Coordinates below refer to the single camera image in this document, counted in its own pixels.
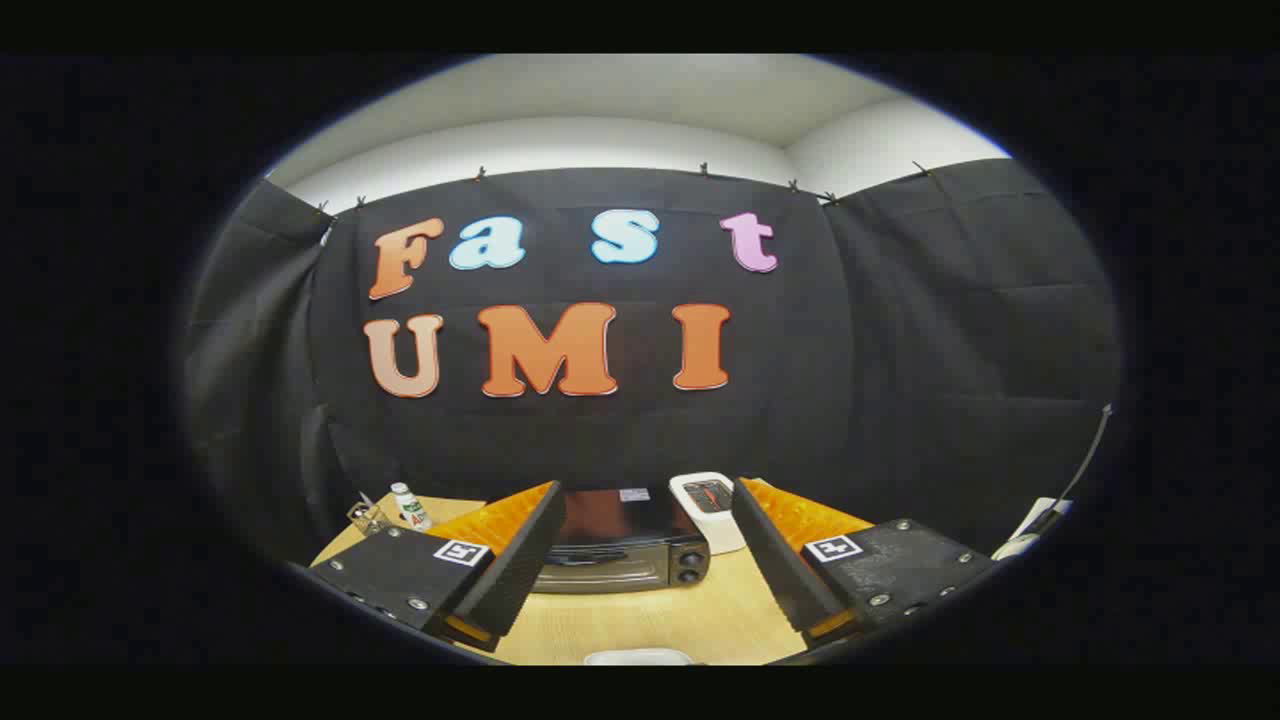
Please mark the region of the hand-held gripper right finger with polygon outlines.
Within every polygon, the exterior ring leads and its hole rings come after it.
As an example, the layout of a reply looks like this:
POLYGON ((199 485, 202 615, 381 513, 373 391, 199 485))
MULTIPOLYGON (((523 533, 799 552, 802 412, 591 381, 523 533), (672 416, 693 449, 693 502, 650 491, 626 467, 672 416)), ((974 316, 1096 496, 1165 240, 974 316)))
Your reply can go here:
POLYGON ((731 512, 810 650, 928 612, 996 565, 918 520, 874 524, 756 478, 733 483, 731 512))

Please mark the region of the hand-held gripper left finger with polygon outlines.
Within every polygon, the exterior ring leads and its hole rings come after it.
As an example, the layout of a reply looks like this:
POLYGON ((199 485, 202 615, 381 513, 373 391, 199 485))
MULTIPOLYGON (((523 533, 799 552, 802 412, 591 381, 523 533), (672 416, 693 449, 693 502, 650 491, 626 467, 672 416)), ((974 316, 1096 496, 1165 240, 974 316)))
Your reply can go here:
POLYGON ((511 632, 564 518, 564 488, 547 482, 426 532, 388 527, 308 573, 402 626, 492 652, 511 632))

